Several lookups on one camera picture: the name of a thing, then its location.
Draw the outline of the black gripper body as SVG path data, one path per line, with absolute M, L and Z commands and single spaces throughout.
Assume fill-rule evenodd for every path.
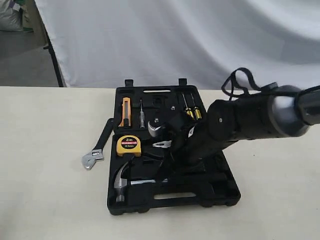
M 172 167 L 178 173 L 197 168 L 235 143 L 233 119 L 206 119 L 190 128 L 184 136 L 177 136 L 170 147 Z

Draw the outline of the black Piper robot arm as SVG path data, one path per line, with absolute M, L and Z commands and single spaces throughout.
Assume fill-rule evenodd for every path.
M 297 138 L 320 123 L 319 86 L 301 90 L 292 85 L 236 100 L 215 100 L 204 120 L 172 143 L 178 167 L 196 166 L 243 140 Z

